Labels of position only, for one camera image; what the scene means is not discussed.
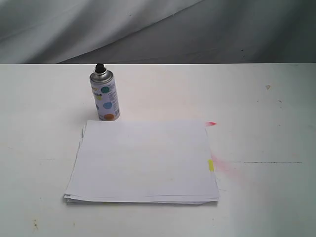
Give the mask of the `white spray paint can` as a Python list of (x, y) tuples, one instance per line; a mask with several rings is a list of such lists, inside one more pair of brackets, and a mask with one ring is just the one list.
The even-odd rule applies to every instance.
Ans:
[(96, 64), (89, 77), (100, 120), (116, 120), (120, 116), (114, 74), (104, 64)]

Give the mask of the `white paper stack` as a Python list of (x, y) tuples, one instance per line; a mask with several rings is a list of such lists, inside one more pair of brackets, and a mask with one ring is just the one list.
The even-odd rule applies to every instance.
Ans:
[(218, 201), (201, 121), (96, 121), (83, 131), (64, 197), (87, 202)]

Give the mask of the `grey backdrop cloth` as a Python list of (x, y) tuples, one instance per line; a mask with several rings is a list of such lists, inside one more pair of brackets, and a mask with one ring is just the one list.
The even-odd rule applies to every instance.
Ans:
[(2, 63), (310, 63), (313, 0), (3, 0)]

